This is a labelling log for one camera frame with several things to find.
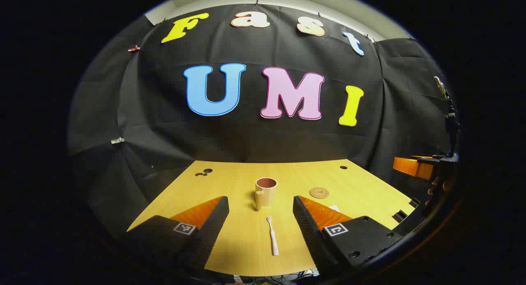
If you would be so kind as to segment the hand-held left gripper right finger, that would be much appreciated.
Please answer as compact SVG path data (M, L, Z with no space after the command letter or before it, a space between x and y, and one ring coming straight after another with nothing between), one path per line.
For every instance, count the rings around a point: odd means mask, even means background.
M350 218L303 196L293 198L293 214L324 277L358 270L379 259L402 238L370 216Z

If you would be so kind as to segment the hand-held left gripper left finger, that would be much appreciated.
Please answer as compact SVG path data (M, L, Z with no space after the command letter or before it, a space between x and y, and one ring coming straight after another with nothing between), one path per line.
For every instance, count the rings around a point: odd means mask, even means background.
M201 273L228 214L228 198L219 196L170 218L154 215L126 232L123 244L163 270Z

